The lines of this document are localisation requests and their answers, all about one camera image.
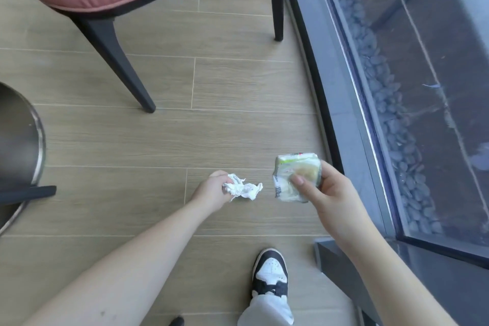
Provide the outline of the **person's right hand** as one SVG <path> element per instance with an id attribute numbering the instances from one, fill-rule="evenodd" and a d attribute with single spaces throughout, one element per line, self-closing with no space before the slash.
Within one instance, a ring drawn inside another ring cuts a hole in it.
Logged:
<path id="1" fill-rule="evenodd" d="M 322 177 L 318 188 L 325 201 L 313 204 L 326 231 L 341 245 L 359 240 L 372 222 L 351 180 L 321 160 Z"/>

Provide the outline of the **person's left hand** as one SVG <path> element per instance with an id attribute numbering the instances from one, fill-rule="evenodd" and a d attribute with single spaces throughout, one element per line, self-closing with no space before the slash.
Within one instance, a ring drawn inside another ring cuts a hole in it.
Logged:
<path id="1" fill-rule="evenodd" d="M 224 206 L 224 204 L 228 202 L 213 202 L 210 199 L 209 177 L 210 175 L 207 177 L 207 179 L 199 183 L 198 187 L 195 189 L 190 198 L 190 202 L 195 202 L 199 206 L 206 208 L 209 212 L 212 213 L 220 210 Z"/>

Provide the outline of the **green and white snack packet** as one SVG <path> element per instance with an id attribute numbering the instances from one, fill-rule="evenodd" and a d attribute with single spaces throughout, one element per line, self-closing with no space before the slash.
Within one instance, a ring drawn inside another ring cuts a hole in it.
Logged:
<path id="1" fill-rule="evenodd" d="M 276 157 L 273 172 L 275 198 L 287 203 L 308 203 L 290 182 L 291 175 L 300 175 L 319 186 L 322 177 L 321 160 L 315 153 L 295 153 Z"/>

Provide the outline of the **white tissue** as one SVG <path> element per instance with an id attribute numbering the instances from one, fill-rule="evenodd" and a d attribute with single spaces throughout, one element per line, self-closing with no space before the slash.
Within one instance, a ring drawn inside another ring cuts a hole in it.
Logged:
<path id="1" fill-rule="evenodd" d="M 263 189 L 263 184 L 246 183 L 245 179 L 239 178 L 236 174 L 228 174 L 231 183 L 223 184 L 223 191 L 232 196 L 232 200 L 239 197 L 254 201 Z"/>

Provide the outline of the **person's right forearm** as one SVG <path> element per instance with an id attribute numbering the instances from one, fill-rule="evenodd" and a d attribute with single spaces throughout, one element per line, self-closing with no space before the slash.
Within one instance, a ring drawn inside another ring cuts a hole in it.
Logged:
<path id="1" fill-rule="evenodd" d="M 459 326 L 373 224 L 328 232 L 358 271 L 383 326 Z"/>

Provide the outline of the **person's left forearm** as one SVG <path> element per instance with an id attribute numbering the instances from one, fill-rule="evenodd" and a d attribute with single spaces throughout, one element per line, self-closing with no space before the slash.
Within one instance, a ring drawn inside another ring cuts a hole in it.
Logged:
<path id="1" fill-rule="evenodd" d="M 230 198 L 193 197 L 96 262 L 22 326 L 140 326 L 195 231 Z"/>

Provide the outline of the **dark grey pillar base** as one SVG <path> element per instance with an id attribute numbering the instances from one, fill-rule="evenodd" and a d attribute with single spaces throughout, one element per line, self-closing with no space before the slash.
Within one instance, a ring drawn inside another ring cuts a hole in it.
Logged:
<path id="1" fill-rule="evenodd" d="M 459 326 L 489 326 L 489 258 L 403 238 L 389 245 Z M 367 326 L 383 326 L 350 259 L 332 239 L 315 242 L 317 267 L 361 310 Z"/>

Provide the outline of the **black and white sneaker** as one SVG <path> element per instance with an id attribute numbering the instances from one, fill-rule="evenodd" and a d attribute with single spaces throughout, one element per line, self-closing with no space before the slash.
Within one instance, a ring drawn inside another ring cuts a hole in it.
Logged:
<path id="1" fill-rule="evenodd" d="M 272 295 L 287 301 L 289 274 L 283 255 L 274 248 L 263 249 L 252 270 L 251 299 Z"/>

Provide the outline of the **row of grey pebbles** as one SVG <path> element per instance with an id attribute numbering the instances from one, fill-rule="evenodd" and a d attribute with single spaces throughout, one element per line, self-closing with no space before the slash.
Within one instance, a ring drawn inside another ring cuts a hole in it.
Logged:
<path id="1" fill-rule="evenodd" d="M 338 7 L 351 37 L 351 50 L 358 57 L 360 83 L 369 112 L 376 118 L 379 154 L 402 230 L 406 236 L 441 237 L 443 226 L 427 185 L 423 157 L 409 130 L 402 83 L 374 29 L 367 0 L 338 0 Z"/>

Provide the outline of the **light grey trouser leg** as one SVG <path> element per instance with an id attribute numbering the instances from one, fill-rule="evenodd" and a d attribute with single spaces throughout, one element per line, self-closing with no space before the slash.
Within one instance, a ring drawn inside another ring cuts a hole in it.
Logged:
<path id="1" fill-rule="evenodd" d="M 287 296 L 271 293 L 257 295 L 243 311 L 237 326 L 293 326 L 292 315 Z"/>

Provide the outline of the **black chair leg bar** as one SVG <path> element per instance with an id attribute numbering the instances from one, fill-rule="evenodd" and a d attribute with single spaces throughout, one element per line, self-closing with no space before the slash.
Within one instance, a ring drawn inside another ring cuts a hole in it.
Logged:
<path id="1" fill-rule="evenodd" d="M 0 206 L 21 204 L 26 201 L 52 197 L 57 186 L 33 186 L 0 191 Z"/>

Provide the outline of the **round metal table base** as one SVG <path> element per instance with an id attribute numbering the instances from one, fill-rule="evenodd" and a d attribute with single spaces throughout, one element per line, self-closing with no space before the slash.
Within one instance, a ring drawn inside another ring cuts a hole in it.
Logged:
<path id="1" fill-rule="evenodd" d="M 45 158 L 46 135 L 38 113 L 23 95 L 0 82 L 0 191 L 40 186 Z M 31 201 L 0 206 L 0 236 Z"/>

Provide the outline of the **dark grey window frame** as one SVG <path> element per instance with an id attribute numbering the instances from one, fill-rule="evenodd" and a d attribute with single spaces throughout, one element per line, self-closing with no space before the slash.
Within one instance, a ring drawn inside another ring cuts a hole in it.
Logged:
<path id="1" fill-rule="evenodd" d="M 402 83 L 441 237 L 406 236 L 338 0 L 290 0 L 328 138 L 380 231 L 489 258 L 489 0 L 367 0 Z"/>

